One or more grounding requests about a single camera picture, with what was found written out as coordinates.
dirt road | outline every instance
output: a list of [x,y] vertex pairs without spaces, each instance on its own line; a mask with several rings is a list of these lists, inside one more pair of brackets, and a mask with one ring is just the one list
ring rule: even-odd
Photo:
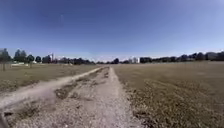
[[73,85],[75,85],[73,89],[65,89],[68,93],[66,98],[59,98],[59,95],[59,97],[52,96],[48,100],[39,100],[35,103],[38,110],[34,111],[34,114],[14,122],[11,126],[15,128],[141,127],[140,122],[132,115],[127,95],[112,68],[104,68],[88,78],[73,81],[70,87]]

patch of dirt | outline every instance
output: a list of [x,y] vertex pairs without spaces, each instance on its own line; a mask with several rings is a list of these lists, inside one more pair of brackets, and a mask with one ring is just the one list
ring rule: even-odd
[[16,128],[129,128],[142,127],[130,110],[125,91],[112,68],[104,68],[87,84],[79,82],[66,98],[52,104],[54,111],[17,122]]

tree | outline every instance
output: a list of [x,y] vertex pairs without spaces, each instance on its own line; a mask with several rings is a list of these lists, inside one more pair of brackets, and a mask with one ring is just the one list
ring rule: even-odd
[[202,61],[202,60],[205,60],[205,56],[203,53],[198,53],[197,56],[196,56],[196,60],[198,61]]
[[186,62],[187,59],[188,59],[188,56],[185,54],[180,57],[181,62]]
[[26,58],[27,62],[30,64],[30,68],[32,68],[32,63],[34,61],[34,57],[33,55],[28,55],[27,58]]
[[15,52],[15,56],[13,58],[14,61],[20,62],[20,53],[21,51],[19,49]]
[[118,64],[118,63],[119,63],[119,59],[118,58],[114,59],[114,61],[112,62],[112,64]]
[[177,58],[175,56],[170,57],[170,62],[176,62]]
[[216,60],[217,61],[224,61],[224,51],[218,53]]
[[37,56],[36,59],[35,59],[35,61],[36,61],[37,63],[40,63],[40,62],[41,62],[41,57],[40,57],[40,56]]
[[3,63],[3,71],[5,71],[5,63],[9,61],[11,57],[9,56],[9,53],[6,48],[0,51],[0,61]]
[[45,56],[42,58],[42,63],[51,63],[51,57],[48,55],[48,56]]
[[206,60],[211,60],[211,61],[214,61],[216,58],[217,58],[218,54],[215,53],[215,52],[207,52],[205,54],[205,59]]
[[152,62],[152,58],[150,57],[140,57],[140,63],[149,63]]
[[24,50],[21,51],[20,53],[20,62],[27,62],[26,60],[26,52]]

green grass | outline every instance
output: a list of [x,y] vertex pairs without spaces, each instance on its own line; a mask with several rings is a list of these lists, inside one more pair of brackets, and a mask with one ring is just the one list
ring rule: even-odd
[[143,125],[152,128],[224,126],[224,63],[114,66]]
[[63,76],[80,74],[97,68],[96,65],[33,65],[29,67],[7,68],[0,71],[0,92],[13,91],[21,86],[30,85],[38,81],[46,81]]

grass field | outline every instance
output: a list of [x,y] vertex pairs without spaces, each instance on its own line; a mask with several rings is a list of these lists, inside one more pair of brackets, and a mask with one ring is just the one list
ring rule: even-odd
[[10,67],[0,70],[0,92],[13,91],[21,86],[58,77],[80,74],[96,68],[96,65],[38,65]]
[[133,113],[150,128],[224,127],[224,63],[116,65]]

